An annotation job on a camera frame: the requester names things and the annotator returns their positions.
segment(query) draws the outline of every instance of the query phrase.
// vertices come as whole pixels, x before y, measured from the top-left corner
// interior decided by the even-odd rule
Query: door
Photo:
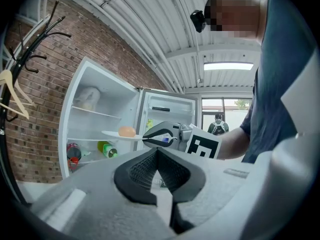
[[[197,108],[198,99],[196,97],[143,89],[138,109],[136,132],[138,135],[144,135],[150,128],[164,121],[197,125]],[[135,145],[135,150],[145,148],[147,146],[142,141]]]

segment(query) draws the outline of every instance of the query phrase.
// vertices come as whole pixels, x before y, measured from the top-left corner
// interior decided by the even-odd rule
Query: man
[[[259,154],[296,135],[281,97],[303,71],[316,41],[289,0],[208,0],[204,18],[211,31],[261,44],[252,104],[240,127],[221,136],[218,155],[234,159],[245,154],[242,161],[254,163]]]
[[[222,115],[216,114],[214,117],[215,122],[210,124],[208,133],[218,136],[229,132],[229,125],[222,120]]]

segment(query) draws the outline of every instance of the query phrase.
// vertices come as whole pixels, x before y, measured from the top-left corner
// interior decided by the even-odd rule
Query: person with backpack
[[[226,132],[229,132],[229,125],[222,120],[221,114],[215,115],[215,122],[211,123],[208,129],[208,133],[213,135],[222,135]]]

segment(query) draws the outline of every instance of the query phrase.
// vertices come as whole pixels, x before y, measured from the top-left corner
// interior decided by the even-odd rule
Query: blue shirt
[[[315,48],[316,41],[293,3],[268,0],[253,101],[240,126],[250,138],[242,162],[254,163],[260,153],[272,151],[282,140],[297,134],[280,98],[303,71]]]

